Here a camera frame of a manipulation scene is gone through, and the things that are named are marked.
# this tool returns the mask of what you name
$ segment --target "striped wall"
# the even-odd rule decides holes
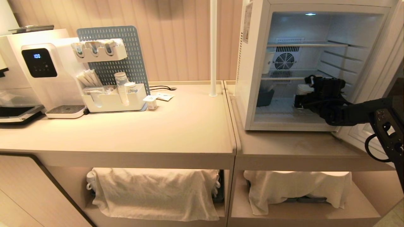
[[[209,0],[8,0],[21,26],[134,25],[150,81],[209,80]],[[234,80],[242,0],[218,0],[219,80]]]

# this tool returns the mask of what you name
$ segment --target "floor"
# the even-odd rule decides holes
[[[373,227],[404,227],[404,200]]]

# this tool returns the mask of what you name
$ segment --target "blue pegboard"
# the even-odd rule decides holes
[[[79,28],[77,35],[80,41],[121,38],[128,57],[119,61],[89,62],[90,69],[96,71],[104,85],[116,84],[114,73],[124,71],[129,81],[145,84],[146,93],[150,95],[139,37],[134,26]]]

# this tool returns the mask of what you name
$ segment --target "white cloth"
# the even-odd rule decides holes
[[[93,204],[106,216],[217,221],[211,191],[218,173],[218,170],[93,168],[88,176],[95,176]]]
[[[344,208],[352,182],[351,172],[244,171],[251,182],[250,205],[254,215],[268,214],[268,204],[305,195],[326,197]]]

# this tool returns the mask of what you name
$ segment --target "coffee machine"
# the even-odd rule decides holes
[[[0,56],[2,60],[0,61],[0,67],[2,68],[0,69],[0,123],[24,123],[41,115],[41,111],[45,112],[46,108],[59,105],[58,99],[50,98],[55,96],[54,92],[56,90],[44,89],[44,87],[56,88],[58,83],[65,82],[63,78],[66,78],[67,73],[64,69],[70,66],[65,65],[64,59],[60,57],[58,52],[60,45],[54,44],[58,43],[57,40],[70,42],[67,38],[69,38],[69,34],[66,29],[0,36]],[[36,44],[47,44],[46,46],[49,48],[47,49],[46,46],[30,48]],[[25,47],[24,50],[28,50],[25,56],[26,59],[24,59],[22,47]],[[40,64],[37,73],[34,75],[30,73],[29,68],[35,64],[27,60],[28,53],[32,52],[33,49],[41,51],[32,54],[32,58],[37,57],[36,60],[39,60],[37,64]],[[34,80],[47,78],[51,69],[53,69],[52,77],[56,78],[54,80],[56,83],[50,84],[46,80]],[[74,71],[80,70],[84,70],[83,64],[75,64]],[[70,84],[66,84],[66,88],[71,86],[72,81],[74,79],[70,76],[68,79]],[[75,90],[77,95],[79,94],[77,86],[69,87],[69,89]],[[57,96],[60,97],[64,94],[64,92],[61,92]]]

